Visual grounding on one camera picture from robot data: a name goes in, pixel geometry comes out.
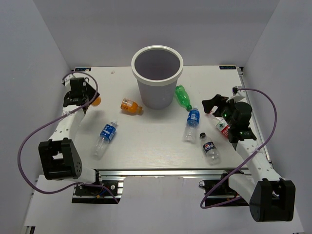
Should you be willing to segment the blue label water bottle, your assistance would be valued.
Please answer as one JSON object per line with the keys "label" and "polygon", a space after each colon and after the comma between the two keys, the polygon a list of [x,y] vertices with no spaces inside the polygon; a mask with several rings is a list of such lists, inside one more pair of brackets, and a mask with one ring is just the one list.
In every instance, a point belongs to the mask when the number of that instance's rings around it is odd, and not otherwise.
{"label": "blue label water bottle", "polygon": [[183,140],[190,143],[195,143],[196,141],[196,134],[200,120],[200,112],[198,107],[195,106],[193,109],[188,113],[186,127],[183,135]]}
{"label": "blue label water bottle", "polygon": [[110,123],[104,126],[104,128],[101,130],[97,138],[97,141],[92,151],[92,156],[94,158],[100,160],[104,156],[110,142],[112,141],[116,133],[116,130],[117,130],[116,120],[110,121]]}

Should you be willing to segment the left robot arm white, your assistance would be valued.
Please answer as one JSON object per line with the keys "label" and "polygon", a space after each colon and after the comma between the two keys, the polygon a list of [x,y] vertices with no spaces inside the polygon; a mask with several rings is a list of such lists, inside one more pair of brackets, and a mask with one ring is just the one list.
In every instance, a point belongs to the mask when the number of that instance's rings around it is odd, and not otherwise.
{"label": "left robot arm white", "polygon": [[89,107],[88,102],[99,95],[85,78],[66,78],[63,84],[67,89],[62,109],[65,118],[50,138],[39,144],[43,172],[47,180],[86,183],[86,189],[97,195],[103,189],[103,182],[97,179],[95,169],[82,165],[74,139]]}

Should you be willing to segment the orange juice bottle gold cap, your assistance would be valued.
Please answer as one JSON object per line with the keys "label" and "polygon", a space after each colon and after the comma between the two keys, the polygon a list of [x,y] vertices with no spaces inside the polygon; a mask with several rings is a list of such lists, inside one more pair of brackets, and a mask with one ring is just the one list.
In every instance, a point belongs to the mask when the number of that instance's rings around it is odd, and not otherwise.
{"label": "orange juice bottle gold cap", "polygon": [[92,103],[92,106],[99,106],[101,103],[101,97],[97,97]]}

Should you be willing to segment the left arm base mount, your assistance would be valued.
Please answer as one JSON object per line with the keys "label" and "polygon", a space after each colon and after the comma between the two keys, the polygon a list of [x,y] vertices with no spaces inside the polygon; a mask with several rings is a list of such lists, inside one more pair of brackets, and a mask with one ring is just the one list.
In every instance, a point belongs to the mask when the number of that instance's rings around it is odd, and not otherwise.
{"label": "left arm base mount", "polygon": [[117,204],[123,192],[123,182],[125,177],[105,176],[102,184],[105,188],[91,187],[85,185],[75,186],[72,203],[73,204]]}

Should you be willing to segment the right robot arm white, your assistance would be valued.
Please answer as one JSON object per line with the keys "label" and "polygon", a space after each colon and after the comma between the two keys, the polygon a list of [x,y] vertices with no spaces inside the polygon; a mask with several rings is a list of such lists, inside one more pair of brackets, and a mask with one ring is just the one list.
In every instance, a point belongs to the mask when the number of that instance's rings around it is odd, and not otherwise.
{"label": "right robot arm white", "polygon": [[219,187],[225,194],[237,192],[234,200],[244,199],[256,222],[290,222],[294,214],[295,185],[278,174],[266,159],[249,127],[252,107],[242,101],[243,97],[223,97],[219,94],[202,101],[205,113],[222,117],[229,125],[228,140],[243,158],[252,178],[239,172],[241,166],[227,173],[206,195]]}

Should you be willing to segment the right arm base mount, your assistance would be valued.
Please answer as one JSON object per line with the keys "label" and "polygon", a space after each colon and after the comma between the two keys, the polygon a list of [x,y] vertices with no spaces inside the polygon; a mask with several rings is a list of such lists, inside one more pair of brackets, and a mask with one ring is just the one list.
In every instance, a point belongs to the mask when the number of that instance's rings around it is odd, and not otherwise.
{"label": "right arm base mount", "polygon": [[[224,171],[218,175],[217,178],[209,178],[199,182],[199,188],[204,190],[204,195],[208,193],[221,179],[223,179],[229,171]],[[218,186],[205,200],[204,206],[211,206],[218,203],[230,201],[239,197],[240,195],[228,185],[228,180]],[[248,203],[243,199],[233,201],[231,203],[223,204],[221,207],[248,207]]]}

